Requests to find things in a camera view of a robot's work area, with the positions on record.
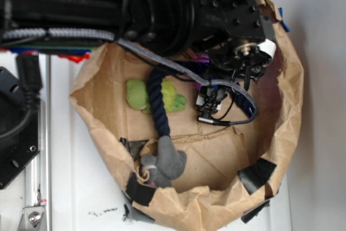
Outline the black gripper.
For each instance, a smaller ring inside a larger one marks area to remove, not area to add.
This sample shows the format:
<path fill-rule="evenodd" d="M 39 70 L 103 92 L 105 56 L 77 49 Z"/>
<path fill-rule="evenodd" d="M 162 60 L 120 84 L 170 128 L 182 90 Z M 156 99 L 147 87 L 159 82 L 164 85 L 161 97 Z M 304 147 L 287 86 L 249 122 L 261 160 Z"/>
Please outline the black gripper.
<path fill-rule="evenodd" d="M 258 80 L 273 57 L 260 44 L 275 38 L 255 0 L 192 0 L 191 48 L 209 56 L 207 78 Z"/>

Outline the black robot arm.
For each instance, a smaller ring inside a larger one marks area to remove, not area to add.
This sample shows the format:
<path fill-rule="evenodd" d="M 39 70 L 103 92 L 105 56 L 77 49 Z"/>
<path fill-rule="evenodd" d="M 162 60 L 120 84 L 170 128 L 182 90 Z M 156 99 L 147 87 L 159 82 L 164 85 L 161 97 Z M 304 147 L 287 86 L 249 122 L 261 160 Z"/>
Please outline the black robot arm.
<path fill-rule="evenodd" d="M 274 57 L 255 0 L 1 0 L 1 47 L 84 49 L 128 40 L 172 57 L 207 52 L 212 68 L 257 79 Z"/>

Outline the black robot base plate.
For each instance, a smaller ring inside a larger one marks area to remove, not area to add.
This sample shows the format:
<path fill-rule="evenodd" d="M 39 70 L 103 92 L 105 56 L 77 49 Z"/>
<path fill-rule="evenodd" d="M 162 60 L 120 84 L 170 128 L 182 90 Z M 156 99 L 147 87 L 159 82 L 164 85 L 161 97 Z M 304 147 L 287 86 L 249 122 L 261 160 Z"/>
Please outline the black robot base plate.
<path fill-rule="evenodd" d="M 1 67 L 1 133 L 18 125 L 25 115 L 19 79 Z M 1 190 L 5 189 L 39 153 L 38 114 L 18 134 L 1 139 Z"/>

